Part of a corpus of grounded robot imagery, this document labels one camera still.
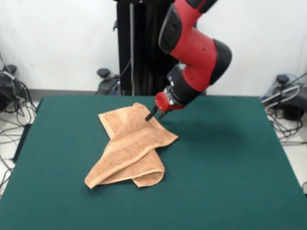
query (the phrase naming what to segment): green felt surface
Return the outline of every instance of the green felt surface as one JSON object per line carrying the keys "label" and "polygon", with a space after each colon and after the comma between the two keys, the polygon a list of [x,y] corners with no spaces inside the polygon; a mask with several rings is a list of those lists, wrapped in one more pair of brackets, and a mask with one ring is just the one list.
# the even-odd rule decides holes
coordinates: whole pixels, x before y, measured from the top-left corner
{"label": "green felt surface", "polygon": [[164,179],[90,190],[109,138],[97,115],[153,97],[43,99],[0,200],[2,230],[305,230],[307,201],[260,102],[202,97],[161,122]]}

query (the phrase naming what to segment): folded towel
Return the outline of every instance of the folded towel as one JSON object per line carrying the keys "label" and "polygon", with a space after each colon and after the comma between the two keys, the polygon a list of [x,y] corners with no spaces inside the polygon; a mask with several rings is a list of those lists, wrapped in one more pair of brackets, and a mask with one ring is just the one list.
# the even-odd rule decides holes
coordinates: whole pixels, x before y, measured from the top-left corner
{"label": "folded towel", "polygon": [[128,179],[143,187],[162,180],[165,169],[154,149],[170,145],[178,136],[163,128],[155,118],[145,121],[148,114],[145,106],[135,103],[99,115],[111,140],[85,178],[88,187]]}

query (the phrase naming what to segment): red robot arm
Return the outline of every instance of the red robot arm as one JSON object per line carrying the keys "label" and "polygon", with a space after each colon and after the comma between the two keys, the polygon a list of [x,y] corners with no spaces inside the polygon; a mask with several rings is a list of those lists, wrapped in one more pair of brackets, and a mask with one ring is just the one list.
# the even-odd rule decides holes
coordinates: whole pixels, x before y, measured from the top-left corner
{"label": "red robot arm", "polygon": [[176,65],[167,75],[170,85],[155,97],[155,107],[163,113],[182,109],[214,84],[230,65],[232,54],[228,46],[198,31],[194,25],[217,0],[176,0],[164,20],[159,46],[167,54],[186,64]]}

